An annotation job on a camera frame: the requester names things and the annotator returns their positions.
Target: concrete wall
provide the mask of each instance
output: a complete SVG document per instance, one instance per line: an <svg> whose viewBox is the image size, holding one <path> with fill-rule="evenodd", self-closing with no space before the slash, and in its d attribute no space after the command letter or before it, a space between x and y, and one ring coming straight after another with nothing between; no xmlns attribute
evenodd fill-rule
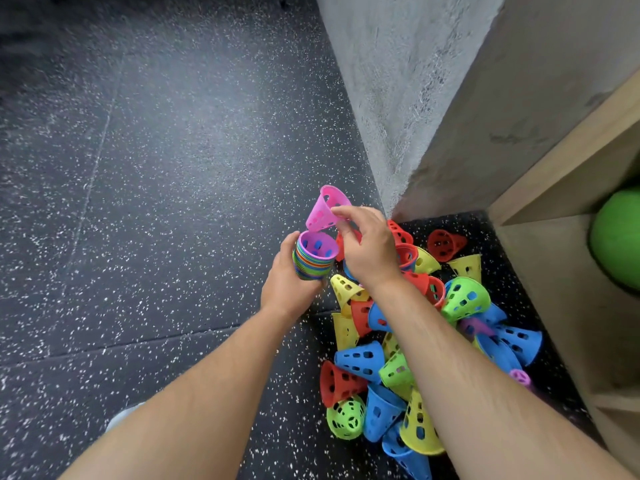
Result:
<svg viewBox="0 0 640 480"><path fill-rule="evenodd" d="M639 17L640 0L506 0L394 217L487 208L640 67Z"/></svg>
<svg viewBox="0 0 640 480"><path fill-rule="evenodd" d="M317 2L389 213L503 0Z"/></svg>

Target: forearm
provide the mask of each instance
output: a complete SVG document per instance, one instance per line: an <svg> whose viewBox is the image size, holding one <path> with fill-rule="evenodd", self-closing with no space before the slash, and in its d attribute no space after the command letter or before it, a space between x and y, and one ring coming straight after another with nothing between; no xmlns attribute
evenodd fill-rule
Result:
<svg viewBox="0 0 640 480"><path fill-rule="evenodd" d="M62 476L234 479L276 350L292 320L261 311L101 437Z"/></svg>
<svg viewBox="0 0 640 480"><path fill-rule="evenodd" d="M460 478L632 478L469 345L409 282L396 280L370 291Z"/></svg>

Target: green ball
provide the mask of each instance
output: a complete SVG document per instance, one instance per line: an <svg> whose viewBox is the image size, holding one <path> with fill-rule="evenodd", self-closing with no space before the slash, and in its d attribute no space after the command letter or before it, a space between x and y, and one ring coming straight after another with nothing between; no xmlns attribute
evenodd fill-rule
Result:
<svg viewBox="0 0 640 480"><path fill-rule="evenodd" d="M611 196L593 222L589 244L615 281L640 291L640 187Z"/></svg>

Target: hand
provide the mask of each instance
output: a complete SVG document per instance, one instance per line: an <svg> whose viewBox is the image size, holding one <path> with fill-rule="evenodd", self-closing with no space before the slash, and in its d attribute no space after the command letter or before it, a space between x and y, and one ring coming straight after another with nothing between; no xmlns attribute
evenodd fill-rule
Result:
<svg viewBox="0 0 640 480"><path fill-rule="evenodd" d="M323 287L322 280L305 281L296 274L292 255L299 235L295 231L284 238L260 297L261 310L284 315L292 323L308 309Z"/></svg>
<svg viewBox="0 0 640 480"><path fill-rule="evenodd" d="M353 233L352 227L345 221L336 224L344 240L344 258L349 271L370 293L375 288L394 281L402 280L397 262L396 243L387 226L382 212L370 207L352 207L341 205L331 209L338 217L354 221L362 233L362 242Z"/></svg>

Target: left hand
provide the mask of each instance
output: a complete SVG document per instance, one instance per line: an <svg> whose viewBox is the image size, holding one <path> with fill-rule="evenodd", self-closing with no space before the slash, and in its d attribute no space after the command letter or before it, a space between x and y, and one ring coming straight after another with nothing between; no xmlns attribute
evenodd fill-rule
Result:
<svg viewBox="0 0 640 480"><path fill-rule="evenodd" d="M323 288L322 280L305 281L296 274L292 254L299 235L295 231L284 238L260 297L261 310L284 315L291 322L300 318Z"/></svg>

